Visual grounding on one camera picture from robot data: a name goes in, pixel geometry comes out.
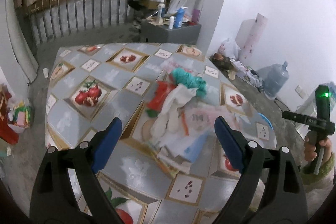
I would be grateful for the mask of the right hand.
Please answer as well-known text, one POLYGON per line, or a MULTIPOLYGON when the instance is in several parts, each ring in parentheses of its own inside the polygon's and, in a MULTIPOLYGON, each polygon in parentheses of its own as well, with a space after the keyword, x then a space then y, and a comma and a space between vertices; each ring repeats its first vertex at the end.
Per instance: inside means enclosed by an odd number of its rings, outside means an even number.
MULTIPOLYGON (((324 140, 321 140, 319 142, 319 145, 325 149, 323 159, 322 159, 322 164, 325 164, 331 158, 331 155, 333 153, 332 142, 329 138, 326 138, 324 140)), ((305 136, 304 147, 305 147, 305 150, 304 150, 305 160, 307 162, 312 162, 317 157, 317 153, 315 152, 316 150, 315 145, 309 143, 308 135, 305 136)))

